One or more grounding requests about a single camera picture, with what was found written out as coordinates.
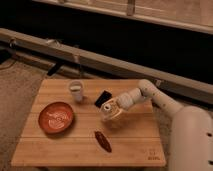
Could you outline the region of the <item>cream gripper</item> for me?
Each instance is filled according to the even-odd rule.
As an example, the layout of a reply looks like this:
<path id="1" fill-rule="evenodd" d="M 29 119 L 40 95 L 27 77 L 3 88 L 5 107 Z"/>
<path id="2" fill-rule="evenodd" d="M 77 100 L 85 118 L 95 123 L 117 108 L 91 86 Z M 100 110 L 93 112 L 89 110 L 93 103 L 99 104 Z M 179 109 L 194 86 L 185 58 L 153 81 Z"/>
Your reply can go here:
<path id="1" fill-rule="evenodd" d="M 109 121 L 117 117 L 123 112 L 116 98 L 111 98 L 101 105 L 101 119 L 103 122 Z"/>

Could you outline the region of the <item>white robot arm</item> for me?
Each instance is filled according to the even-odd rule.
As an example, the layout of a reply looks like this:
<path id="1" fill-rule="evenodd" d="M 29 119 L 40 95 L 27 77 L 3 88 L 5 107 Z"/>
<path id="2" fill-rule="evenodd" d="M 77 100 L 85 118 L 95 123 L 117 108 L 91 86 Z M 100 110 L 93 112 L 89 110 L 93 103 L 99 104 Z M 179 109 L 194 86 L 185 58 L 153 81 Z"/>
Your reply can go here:
<path id="1" fill-rule="evenodd" d="M 213 118 L 204 109 L 183 106 L 147 79 L 103 103 L 102 120 L 112 120 L 146 98 L 172 118 L 168 170 L 213 171 Z"/>

